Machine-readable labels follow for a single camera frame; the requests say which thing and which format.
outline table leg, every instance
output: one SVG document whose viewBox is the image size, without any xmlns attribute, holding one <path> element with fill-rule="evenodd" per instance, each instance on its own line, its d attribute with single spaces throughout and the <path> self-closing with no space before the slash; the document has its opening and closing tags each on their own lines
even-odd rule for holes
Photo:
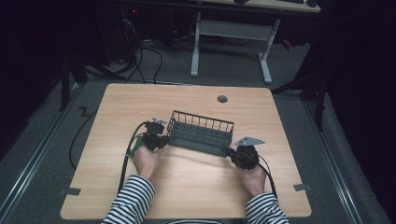
<svg viewBox="0 0 396 224">
<path fill-rule="evenodd" d="M 276 19 L 274 22 L 274 26 L 271 29 L 269 38 L 267 40 L 267 44 L 265 46 L 264 53 L 259 54 L 260 65 L 262 66 L 262 75 L 264 76 L 264 82 L 266 84 L 272 84 L 271 74 L 268 69 L 267 57 L 270 52 L 271 46 L 274 42 L 274 38 L 276 35 L 277 27 L 279 26 L 280 19 Z"/>
<path fill-rule="evenodd" d="M 200 33 L 201 33 L 201 12 L 197 12 L 197 22 L 195 27 L 195 45 L 194 45 L 194 52 L 192 53 L 192 63 L 191 63 L 192 77 L 198 77 Z"/>
</svg>

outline metal rail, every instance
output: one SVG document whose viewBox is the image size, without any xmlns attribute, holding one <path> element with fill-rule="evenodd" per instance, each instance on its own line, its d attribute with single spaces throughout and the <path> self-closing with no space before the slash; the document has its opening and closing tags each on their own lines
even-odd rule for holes
<svg viewBox="0 0 396 224">
<path fill-rule="evenodd" d="M 19 176 L 18 180 L 16 181 L 14 187 L 12 188 L 11 192 L 8 194 L 6 200 L 3 202 L 2 206 L 0 207 L 0 223 L 7 223 L 8 220 L 11 218 L 15 208 L 18 205 L 23 193 L 28 188 L 30 182 L 35 177 L 35 173 L 37 172 L 41 162 L 44 160 L 47 152 L 50 149 L 50 142 L 52 137 L 55 135 L 57 130 L 59 129 L 62 121 L 64 120 L 65 115 L 67 114 L 70 105 L 73 101 L 77 98 L 77 96 L 81 93 L 82 87 L 78 84 L 75 84 L 72 88 L 73 96 L 71 102 L 68 106 L 59 111 L 56 115 L 54 121 L 51 123 L 49 128 L 47 129 L 43 139 L 41 140 L 38 147 L 35 149 L 35 153 L 33 154 L 32 158 L 29 160 L 27 165 L 25 166 L 24 170 L 22 171 L 21 175 Z"/>
<path fill-rule="evenodd" d="M 315 109 L 308 102 L 303 102 L 303 106 L 305 112 L 310 117 L 310 121 L 312 126 L 314 127 L 318 140 L 322 145 L 322 154 L 329 169 L 330 176 L 332 178 L 332 182 L 334 183 L 335 189 L 337 190 L 338 196 L 340 197 L 341 203 L 344 206 L 346 211 L 346 215 L 349 219 L 350 223 L 353 224 L 361 224 L 363 223 L 361 220 L 361 215 L 359 213 L 358 208 L 356 207 L 352 195 L 350 194 L 349 188 L 341 175 L 340 170 L 338 169 L 337 163 L 335 162 L 334 157 L 332 156 L 332 151 L 327 143 L 326 137 L 323 132 L 318 129 L 317 124 L 315 123 Z"/>
</svg>

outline tape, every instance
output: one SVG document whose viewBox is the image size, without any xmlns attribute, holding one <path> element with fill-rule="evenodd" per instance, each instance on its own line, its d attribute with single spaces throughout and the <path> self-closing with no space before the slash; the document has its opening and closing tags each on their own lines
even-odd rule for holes
<svg viewBox="0 0 396 224">
<path fill-rule="evenodd" d="M 61 190 L 59 190 L 58 194 L 59 195 L 70 194 L 70 195 L 78 196 L 80 192 L 81 192 L 81 189 L 61 188 Z"/>
<path fill-rule="evenodd" d="M 294 189 L 296 191 L 300 191 L 300 190 L 309 191 L 312 188 L 311 188 L 311 186 L 309 184 L 299 184 L 299 185 L 294 185 Z"/>
</svg>

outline striped sleeve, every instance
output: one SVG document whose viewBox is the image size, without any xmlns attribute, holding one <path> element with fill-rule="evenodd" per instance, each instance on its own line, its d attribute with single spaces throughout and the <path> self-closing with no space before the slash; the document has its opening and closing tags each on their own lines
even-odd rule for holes
<svg viewBox="0 0 396 224">
<path fill-rule="evenodd" d="M 142 223 L 154 194 L 154 187 L 147 179 L 131 175 L 102 223 Z"/>
<path fill-rule="evenodd" d="M 286 215 L 280 210 L 277 199 L 272 193 L 260 194 L 251 199 L 247 205 L 247 223 L 280 224 L 289 223 Z"/>
</svg>

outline desk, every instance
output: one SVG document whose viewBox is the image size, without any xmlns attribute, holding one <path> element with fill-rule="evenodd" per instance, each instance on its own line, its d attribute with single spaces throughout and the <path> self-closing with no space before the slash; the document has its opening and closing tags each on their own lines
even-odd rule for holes
<svg viewBox="0 0 396 224">
<path fill-rule="evenodd" d="M 234 4 L 233 0 L 203 0 L 205 3 L 217 4 Z M 290 10 L 297 12 L 314 12 L 319 13 L 320 8 L 309 7 L 306 2 L 303 4 L 295 4 L 289 2 L 282 2 L 277 0 L 250 0 L 240 7 L 264 7 L 278 10 Z M 239 22 L 227 21 L 212 21 L 201 20 L 201 13 L 197 13 L 197 20 L 195 25 L 195 45 L 192 54 L 191 62 L 191 76 L 197 77 L 199 70 L 199 41 L 200 35 L 218 35 L 224 37 L 235 37 L 244 39 L 253 39 L 265 41 L 265 46 L 262 53 L 259 54 L 260 66 L 262 68 L 262 75 L 266 84 L 271 84 L 272 79 L 268 69 L 267 57 L 271 46 L 274 42 L 276 31 L 280 19 L 275 19 L 273 25 L 254 25 Z"/>
<path fill-rule="evenodd" d="M 228 102 L 218 102 L 219 95 Z M 117 195 L 134 129 L 152 117 L 170 119 L 174 110 L 234 122 L 233 142 L 246 135 L 265 140 L 256 149 L 270 166 L 280 207 L 289 217 L 310 215 L 305 192 L 294 189 L 302 181 L 269 90 L 110 84 L 70 186 L 81 192 L 66 196 L 62 218 L 104 218 Z M 136 170 L 129 161 L 126 177 L 132 174 Z M 152 183 L 157 193 L 147 218 L 246 216 L 248 194 L 229 158 L 167 146 Z M 269 181 L 266 184 L 271 190 Z"/>
</svg>

